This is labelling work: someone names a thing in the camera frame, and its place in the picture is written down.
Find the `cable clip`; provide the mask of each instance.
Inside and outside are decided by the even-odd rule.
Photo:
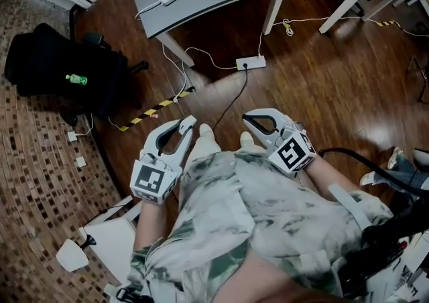
[[[286,28],[286,34],[288,36],[294,35],[294,31],[292,30],[292,27],[290,26],[289,19],[283,19],[283,26]]]

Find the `fiducial marker cube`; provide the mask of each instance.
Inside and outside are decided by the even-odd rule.
[[[134,196],[162,204],[173,191],[179,176],[180,173],[135,160],[130,188]]]
[[[316,156],[310,140],[305,133],[295,130],[268,160],[287,174],[302,170]]]

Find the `person's leg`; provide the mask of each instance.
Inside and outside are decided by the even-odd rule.
[[[399,153],[396,156],[396,164],[392,170],[396,172],[413,174],[416,169],[414,168],[411,161],[409,161],[409,159],[407,159],[403,153]]]
[[[396,179],[400,180],[404,184],[410,185],[412,188],[416,188],[416,189],[421,189],[424,181],[429,177],[429,174],[419,173],[419,172],[416,172],[415,170],[413,170],[411,173],[391,171],[391,170],[386,170],[386,172],[391,176],[395,177]],[[400,192],[404,191],[398,185],[394,184],[390,180],[380,176],[377,173],[374,173],[373,185],[381,184],[381,183],[386,183],[391,188],[397,191],[400,191]]]
[[[196,140],[195,146],[186,160],[184,171],[187,171],[195,159],[205,158],[221,151],[221,147],[216,143],[213,130],[207,124],[202,124],[200,126],[200,137]]]
[[[241,145],[241,148],[237,150],[236,153],[239,153],[239,152],[261,153],[261,154],[266,153],[265,149],[263,149],[258,145],[255,145],[252,135],[250,135],[250,133],[248,133],[247,131],[241,134],[240,145]]]

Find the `white shoe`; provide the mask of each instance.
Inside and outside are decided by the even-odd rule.
[[[413,159],[420,166],[429,166],[429,153],[428,153],[428,151],[415,149],[413,151]]]
[[[215,133],[213,133],[212,128],[210,128],[210,126],[206,123],[200,125],[200,136],[215,139]]]
[[[359,181],[359,185],[360,186],[369,185],[369,184],[374,185],[374,175],[375,175],[374,171],[370,173],[366,173],[366,175],[364,175]]]
[[[398,155],[402,154],[403,151],[399,147],[395,147],[389,161],[387,162],[387,169],[391,170],[396,165],[396,158]]]
[[[255,145],[252,135],[248,131],[244,131],[240,136],[240,145],[243,147],[251,147]]]

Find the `white cable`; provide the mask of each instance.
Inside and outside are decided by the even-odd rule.
[[[137,17],[139,17],[143,12],[152,10],[154,7],[157,7],[160,4],[161,4],[161,1],[159,0],[156,3],[153,3],[153,4],[145,7],[144,9],[140,10],[139,12],[137,12],[137,15],[135,15],[135,18],[137,19]]]
[[[258,56],[261,56],[262,34],[263,34],[263,32],[261,32],[261,35],[259,35],[259,46],[257,47],[257,55],[258,55]]]
[[[195,48],[195,47],[189,47],[188,49],[185,50],[185,52],[188,52],[189,49],[195,49],[195,50],[199,50],[200,52],[206,53],[208,56],[210,56],[210,60],[212,60],[213,66],[216,67],[216,68],[219,68],[220,70],[234,70],[234,69],[237,68],[237,66],[235,66],[235,67],[228,67],[228,68],[219,67],[213,61],[212,56],[208,52],[206,52],[205,50],[201,50],[201,49],[198,49],[198,48]]]
[[[94,119],[93,114],[91,114],[91,128],[85,133],[85,134],[76,134],[76,136],[87,136],[91,130],[93,130],[94,127]]]
[[[180,95],[180,93],[182,93],[183,91],[184,91],[184,89],[185,89],[185,87],[186,87],[186,83],[187,82],[189,82],[189,79],[188,79],[188,76],[186,75],[186,72],[185,72],[185,68],[184,68],[184,63],[183,63],[183,61],[182,61],[182,68],[183,68],[183,71],[178,67],[178,65],[176,65],[175,63],[174,63],[174,61],[172,60],[172,59],[170,59],[168,56],[167,56],[167,54],[166,54],[166,50],[165,50],[165,48],[164,48],[164,44],[162,44],[162,52],[164,53],[164,56],[174,65],[174,67],[176,67],[177,69],[178,69],[178,71],[180,72],[180,73],[182,73],[182,76],[184,77],[184,82],[183,82],[183,87],[182,87],[182,90],[180,90],[180,92],[173,98],[173,101],[175,102],[175,103],[177,103],[179,100],[177,99],[177,97],[179,97],[179,95]]]
[[[379,23],[378,21],[374,21],[373,19],[367,19],[367,21],[372,21],[373,23],[376,23],[376,24],[378,24],[378,23]],[[422,37],[422,36],[424,36],[424,37],[426,37],[426,38],[428,38],[428,37],[429,37],[429,35],[416,35],[416,34],[413,34],[413,33],[407,32],[405,29],[402,29],[402,28],[401,28],[401,30],[402,30],[403,32],[405,32],[405,33],[407,33],[407,34],[410,34],[410,35],[413,35],[413,36],[417,36],[417,37]]]
[[[283,21],[280,21],[280,22],[278,22],[278,23],[274,23],[273,24],[273,26],[275,26],[275,25],[279,25],[279,24],[283,24],[283,25],[285,25],[285,24],[290,24],[290,23],[294,23],[294,22],[297,22],[297,21],[324,21],[325,19],[329,19],[330,17],[323,17],[323,18],[306,18],[306,19],[292,19],[292,20],[289,20],[289,19],[283,19]],[[361,17],[341,17],[340,19],[358,19],[358,18],[361,18]],[[372,21],[373,23],[376,23],[376,24],[378,24],[379,22],[378,21],[374,21],[373,19],[367,19],[367,21]],[[429,35],[416,35],[416,34],[413,34],[413,33],[411,33],[411,32],[407,32],[405,29],[402,29],[401,28],[401,30],[403,31],[403,32],[405,32],[405,33],[407,33],[407,34],[410,34],[410,35],[413,35],[413,36],[417,36],[417,37],[429,37]],[[286,29],[286,34],[288,35],[288,36],[293,36],[294,35],[294,31],[293,31],[293,29],[292,29],[292,27],[288,27],[287,29]],[[261,56],[261,42],[262,42],[262,35],[263,35],[263,32],[261,32],[261,35],[259,36],[259,45],[258,45],[258,48],[257,48],[257,53],[258,53],[258,56]]]
[[[114,124],[111,120],[110,120],[110,117],[107,117],[108,119],[109,119],[109,122],[110,122],[110,124],[111,125],[114,125],[116,128],[118,128],[119,130],[121,130],[121,128],[120,127],[118,127],[116,124]]]

